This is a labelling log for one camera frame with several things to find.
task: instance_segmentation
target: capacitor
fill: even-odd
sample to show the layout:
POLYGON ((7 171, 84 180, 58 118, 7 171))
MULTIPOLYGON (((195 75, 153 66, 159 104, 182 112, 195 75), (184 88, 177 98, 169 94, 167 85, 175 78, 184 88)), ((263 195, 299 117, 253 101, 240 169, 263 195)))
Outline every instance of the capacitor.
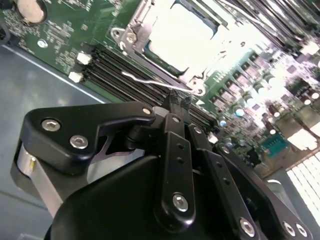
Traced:
POLYGON ((238 140, 238 144, 239 144, 239 146, 244 147, 244 146, 246 145, 246 140, 244 140, 244 139, 239 139, 239 140, 238 140))
POLYGON ((254 98, 253 98, 251 95, 249 95, 249 94, 244 95, 244 96, 243 96, 243 99, 245 100, 246 104, 247 104, 250 108, 252 108, 252 107, 256 104, 256 101, 254 100, 254 98))
POLYGON ((259 95, 263 95, 267 91, 267 89, 262 84, 255 85, 254 89, 259 95))
POLYGON ((272 74, 266 74, 263 79, 272 87, 277 86, 279 84, 279 80, 276 79, 275 76, 273 76, 272 74))
POLYGON ((232 143, 232 140, 231 140, 230 137, 226 137, 226 138, 224 139, 224 144, 225 144, 225 146, 228 147, 228 148, 232 148, 232 147, 234 146, 234 144, 232 143))
POLYGON ((307 92, 308 96, 311 97, 312 99, 318 99, 319 98, 319 93, 317 93, 314 89, 309 89, 307 92))
POLYGON ((274 126, 269 122, 266 121, 264 122, 265 128, 267 129, 267 131, 271 134, 274 135, 277 131, 275 130, 274 126))
POLYGON ((219 126, 225 128, 227 126, 227 120, 224 116, 219 117, 219 126))
POLYGON ((271 104, 268 107, 268 110, 275 118, 280 116, 280 112, 278 111, 278 109, 274 105, 271 104))
POLYGON ((245 115, 245 111, 244 111, 243 108, 242 108, 241 106, 239 106, 239 105, 235 105, 235 106, 233 107, 233 111, 234 111, 234 113, 235 113, 235 115, 236 115, 237 117, 242 117, 243 115, 245 115))
POLYGON ((303 102, 304 105, 309 105, 311 103, 311 100, 306 95, 302 95, 300 101, 303 102))

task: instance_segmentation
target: metal bolt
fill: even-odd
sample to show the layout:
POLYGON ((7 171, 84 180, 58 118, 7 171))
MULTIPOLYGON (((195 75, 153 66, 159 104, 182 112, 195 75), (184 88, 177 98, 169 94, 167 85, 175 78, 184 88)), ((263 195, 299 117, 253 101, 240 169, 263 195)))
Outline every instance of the metal bolt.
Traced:
POLYGON ((194 130, 198 133, 198 134, 202 134, 202 131, 200 128, 198 128, 197 126, 194 128, 194 130))
POLYGON ((85 149, 88 147, 88 139, 81 135, 74 135, 70 138, 70 144, 75 149, 85 149))
POLYGON ((37 44, 42 49, 46 49, 48 47, 48 43, 43 39, 39 39, 37 44))
POLYGON ((173 119, 173 121, 175 121, 176 123, 180 123, 180 120, 179 120, 178 118, 173 117, 172 119, 173 119))
POLYGON ((221 149, 222 149, 222 151, 224 151, 226 154, 229 154, 229 153, 230 153, 229 149, 226 148, 225 146, 222 146, 221 149))
POLYGON ((240 226, 249 237, 253 238, 255 236, 255 229, 247 219, 240 218, 240 226))
POLYGON ((151 111, 148 108, 142 109, 145 114, 151 114, 151 111))
POLYGON ((296 225, 296 228, 298 229, 299 233, 301 233, 302 236, 304 236, 304 237, 308 236, 308 233, 300 224, 296 223, 295 225, 296 225))
POLYGON ((173 195, 173 205, 180 211, 180 212, 186 212, 189 208, 188 201, 185 199, 184 196, 181 194, 175 194, 173 195))
POLYGON ((133 43, 137 40, 137 36, 136 36, 134 33, 129 32, 129 33, 126 35, 126 40, 127 40, 129 43, 133 44, 133 43))
POLYGON ((41 125, 44 130, 49 132, 55 132, 61 128, 60 123, 53 119, 46 119, 41 123, 41 125))
POLYGON ((292 226, 290 226, 289 223, 287 223, 287 222, 284 221, 282 224, 283 224, 283 226, 284 226, 284 229, 285 229, 292 237, 295 237, 295 236, 296 236, 295 230, 292 228, 292 226))

